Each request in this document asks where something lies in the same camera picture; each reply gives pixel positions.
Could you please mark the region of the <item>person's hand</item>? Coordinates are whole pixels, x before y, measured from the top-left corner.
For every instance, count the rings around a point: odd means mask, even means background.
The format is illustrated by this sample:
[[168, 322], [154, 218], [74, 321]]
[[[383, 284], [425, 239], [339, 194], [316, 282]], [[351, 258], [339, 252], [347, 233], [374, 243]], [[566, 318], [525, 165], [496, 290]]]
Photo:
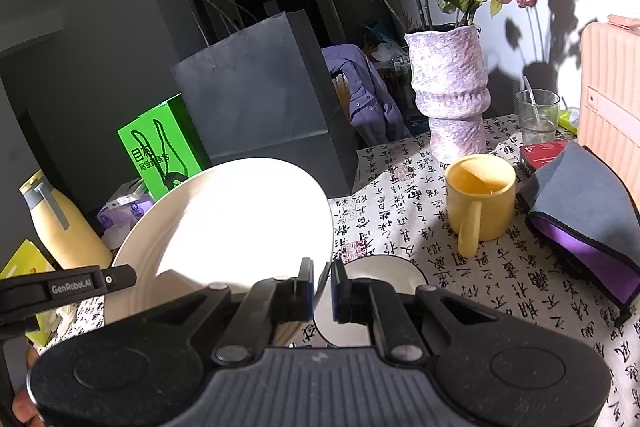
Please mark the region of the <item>person's hand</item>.
[[[26, 351], [26, 367], [31, 369], [39, 358], [38, 351], [29, 345]], [[32, 402], [25, 386], [15, 394], [12, 411], [17, 420], [28, 427], [44, 427], [44, 421], [35, 403]]]

